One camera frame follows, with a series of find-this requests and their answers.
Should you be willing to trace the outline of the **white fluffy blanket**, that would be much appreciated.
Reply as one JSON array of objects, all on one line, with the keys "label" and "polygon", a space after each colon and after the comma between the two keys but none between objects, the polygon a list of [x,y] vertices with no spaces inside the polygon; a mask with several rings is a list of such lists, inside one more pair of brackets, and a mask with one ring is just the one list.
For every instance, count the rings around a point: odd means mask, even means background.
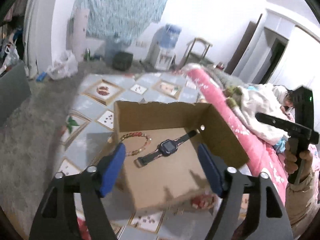
[{"label": "white fluffy blanket", "polygon": [[288,139],[288,133],[284,130],[272,127],[259,122],[255,114],[264,113],[276,118],[289,121],[286,114],[280,109],[281,104],[278,102],[272,88],[274,85],[259,84],[249,85],[247,87],[237,86],[242,91],[241,107],[231,108],[244,126],[255,134],[259,139],[274,146],[283,139]]}]

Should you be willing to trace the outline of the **white plastic bag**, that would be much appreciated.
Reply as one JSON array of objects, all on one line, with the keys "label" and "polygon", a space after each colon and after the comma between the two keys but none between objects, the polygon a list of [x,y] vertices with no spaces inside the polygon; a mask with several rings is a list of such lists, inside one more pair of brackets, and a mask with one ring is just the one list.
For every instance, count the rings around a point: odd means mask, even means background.
[{"label": "white plastic bag", "polygon": [[47,69],[47,74],[53,80],[72,77],[78,72],[78,62],[71,50],[64,51],[52,66]]}]

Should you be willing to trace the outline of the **pink rolled mat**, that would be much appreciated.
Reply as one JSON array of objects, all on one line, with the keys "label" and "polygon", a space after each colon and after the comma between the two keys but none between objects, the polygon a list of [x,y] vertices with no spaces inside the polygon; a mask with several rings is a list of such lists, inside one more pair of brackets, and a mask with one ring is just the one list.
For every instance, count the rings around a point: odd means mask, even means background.
[{"label": "pink rolled mat", "polygon": [[89,9],[77,9],[74,15],[72,52],[78,62],[84,60]]}]

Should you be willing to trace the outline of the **brown cardboard box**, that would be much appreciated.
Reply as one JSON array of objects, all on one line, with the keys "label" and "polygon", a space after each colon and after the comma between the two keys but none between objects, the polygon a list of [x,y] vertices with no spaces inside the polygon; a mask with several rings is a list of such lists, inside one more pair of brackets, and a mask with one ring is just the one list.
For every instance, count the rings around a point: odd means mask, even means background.
[{"label": "brown cardboard box", "polygon": [[203,194],[209,184],[197,157],[199,144],[236,168],[248,162],[240,142],[210,103],[137,103],[114,104],[116,139],[127,151],[140,150],[143,157],[167,140],[188,132],[198,134],[178,147],[176,153],[160,157],[138,168],[136,156],[124,160],[121,182],[136,211],[164,209]]}]

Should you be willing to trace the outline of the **wooden chair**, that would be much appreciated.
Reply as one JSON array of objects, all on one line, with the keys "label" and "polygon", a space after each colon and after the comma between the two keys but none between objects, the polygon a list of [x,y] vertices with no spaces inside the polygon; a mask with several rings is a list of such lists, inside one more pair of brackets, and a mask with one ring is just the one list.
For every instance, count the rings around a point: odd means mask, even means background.
[{"label": "wooden chair", "polygon": [[212,44],[203,38],[196,37],[187,44],[187,49],[183,58],[183,65],[188,63],[198,63],[204,66],[213,64],[213,61],[207,57]]}]

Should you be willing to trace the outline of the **white water dispenser base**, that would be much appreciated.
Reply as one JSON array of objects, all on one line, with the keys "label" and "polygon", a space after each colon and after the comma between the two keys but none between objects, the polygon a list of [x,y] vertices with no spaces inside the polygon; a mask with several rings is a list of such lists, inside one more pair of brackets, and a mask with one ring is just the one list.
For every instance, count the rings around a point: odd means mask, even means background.
[{"label": "white water dispenser base", "polygon": [[174,57],[175,53],[173,50],[162,48],[156,44],[151,53],[149,62],[156,70],[167,71],[172,64]]}]

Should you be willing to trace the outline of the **pink floral quilt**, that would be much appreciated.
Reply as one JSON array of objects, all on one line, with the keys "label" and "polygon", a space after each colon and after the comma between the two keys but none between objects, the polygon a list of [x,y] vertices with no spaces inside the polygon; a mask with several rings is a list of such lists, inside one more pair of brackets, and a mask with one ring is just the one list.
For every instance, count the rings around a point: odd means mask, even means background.
[{"label": "pink floral quilt", "polygon": [[242,124],[227,106],[226,97],[220,87],[203,69],[191,68],[186,70],[185,73],[200,90],[207,102],[216,108],[242,145],[249,158],[247,166],[251,173],[254,176],[261,171],[268,173],[281,201],[285,202],[287,172],[284,170],[284,157],[278,156],[270,144],[260,140]]}]

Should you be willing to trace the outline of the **person lying in bed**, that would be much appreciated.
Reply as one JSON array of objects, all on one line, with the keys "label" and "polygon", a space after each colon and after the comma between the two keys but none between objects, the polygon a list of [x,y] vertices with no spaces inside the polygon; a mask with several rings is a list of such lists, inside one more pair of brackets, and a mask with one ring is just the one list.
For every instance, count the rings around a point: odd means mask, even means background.
[{"label": "person lying in bed", "polygon": [[280,109],[284,114],[288,114],[293,108],[292,90],[287,89],[285,86],[276,85],[272,88],[272,92],[281,104]]}]

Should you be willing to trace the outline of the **blue water dispenser bottle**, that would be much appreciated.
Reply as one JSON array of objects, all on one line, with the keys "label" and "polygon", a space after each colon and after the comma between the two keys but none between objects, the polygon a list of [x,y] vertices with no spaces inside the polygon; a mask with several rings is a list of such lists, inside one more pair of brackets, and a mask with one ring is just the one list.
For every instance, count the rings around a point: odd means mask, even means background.
[{"label": "blue water dispenser bottle", "polygon": [[179,26],[166,24],[163,28],[161,39],[159,42],[160,47],[165,49],[174,49],[180,36],[182,29]]}]

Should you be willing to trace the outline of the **grey board on floor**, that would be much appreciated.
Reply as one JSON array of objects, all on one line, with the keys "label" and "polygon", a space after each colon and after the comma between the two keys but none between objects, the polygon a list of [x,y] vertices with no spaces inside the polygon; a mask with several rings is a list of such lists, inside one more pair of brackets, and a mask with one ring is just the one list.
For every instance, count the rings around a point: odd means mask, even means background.
[{"label": "grey board on floor", "polygon": [[1,77],[0,85],[0,124],[3,126],[12,112],[31,96],[23,61],[19,61],[7,74]]}]

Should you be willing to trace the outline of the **teal patterned hanging cloth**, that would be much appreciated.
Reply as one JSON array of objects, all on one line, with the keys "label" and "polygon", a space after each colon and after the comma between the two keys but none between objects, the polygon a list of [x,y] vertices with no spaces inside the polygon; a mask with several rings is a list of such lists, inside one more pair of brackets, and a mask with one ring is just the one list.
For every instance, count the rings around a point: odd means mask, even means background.
[{"label": "teal patterned hanging cloth", "polygon": [[72,14],[88,9],[87,35],[106,39],[117,35],[131,43],[161,20],[167,0],[75,0]]}]

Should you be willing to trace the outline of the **green plush toy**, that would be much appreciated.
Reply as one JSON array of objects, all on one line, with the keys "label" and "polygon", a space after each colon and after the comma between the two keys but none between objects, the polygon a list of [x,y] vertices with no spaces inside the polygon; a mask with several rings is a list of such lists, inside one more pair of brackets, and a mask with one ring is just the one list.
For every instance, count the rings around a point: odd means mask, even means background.
[{"label": "green plush toy", "polygon": [[223,91],[223,94],[230,108],[241,107],[242,91],[239,87],[229,86]]}]

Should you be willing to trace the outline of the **purple black smart watch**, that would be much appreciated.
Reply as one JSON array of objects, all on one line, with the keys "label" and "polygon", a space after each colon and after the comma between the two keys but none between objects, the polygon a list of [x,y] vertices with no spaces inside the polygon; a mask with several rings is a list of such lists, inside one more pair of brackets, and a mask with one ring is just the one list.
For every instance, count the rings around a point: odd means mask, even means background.
[{"label": "purple black smart watch", "polygon": [[138,168],[142,168],[148,165],[150,162],[160,158],[160,157],[168,157],[177,152],[178,147],[185,143],[186,141],[190,140],[191,138],[195,137],[198,134],[196,130],[192,130],[189,133],[175,139],[167,139],[161,142],[155,151],[143,156],[138,157],[134,163]]}]

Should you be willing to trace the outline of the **black bin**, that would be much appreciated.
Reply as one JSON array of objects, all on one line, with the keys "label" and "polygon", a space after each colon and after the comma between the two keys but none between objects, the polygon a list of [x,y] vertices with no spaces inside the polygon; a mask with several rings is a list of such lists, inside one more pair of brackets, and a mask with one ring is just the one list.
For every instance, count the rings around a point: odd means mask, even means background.
[{"label": "black bin", "polygon": [[127,71],[131,67],[132,61],[133,54],[120,51],[114,56],[112,67],[119,71]]}]

